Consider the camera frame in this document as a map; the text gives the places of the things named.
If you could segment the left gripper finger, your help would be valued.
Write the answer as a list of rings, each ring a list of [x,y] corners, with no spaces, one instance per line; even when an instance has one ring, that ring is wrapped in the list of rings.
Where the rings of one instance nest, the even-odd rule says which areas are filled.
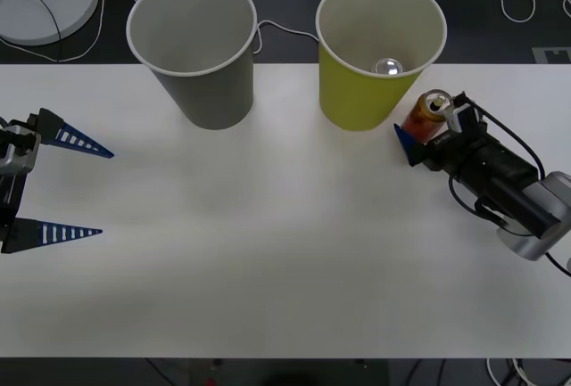
[[[28,123],[33,131],[40,134],[45,145],[103,158],[114,157],[110,150],[47,109],[42,108],[38,114],[30,114]]]
[[[2,253],[32,250],[57,243],[92,237],[102,229],[70,226],[28,218],[16,218],[7,234],[1,239]]]

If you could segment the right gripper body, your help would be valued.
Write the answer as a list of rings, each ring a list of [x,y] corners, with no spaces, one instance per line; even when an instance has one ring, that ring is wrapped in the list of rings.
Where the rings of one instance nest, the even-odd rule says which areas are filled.
[[[425,145],[421,163],[432,171],[487,173],[489,166],[481,157],[486,134],[484,128],[461,133],[447,130]]]

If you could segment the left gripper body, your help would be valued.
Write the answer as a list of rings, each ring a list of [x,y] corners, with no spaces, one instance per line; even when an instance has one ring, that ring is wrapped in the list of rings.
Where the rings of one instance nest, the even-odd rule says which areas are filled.
[[[21,205],[26,179],[26,175],[1,176],[1,243],[8,242],[12,225]]]

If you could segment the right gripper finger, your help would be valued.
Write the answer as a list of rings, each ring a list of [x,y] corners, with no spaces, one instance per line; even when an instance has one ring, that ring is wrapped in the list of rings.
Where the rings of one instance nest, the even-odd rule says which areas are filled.
[[[399,125],[394,124],[393,128],[409,165],[421,164],[426,159],[426,146]]]

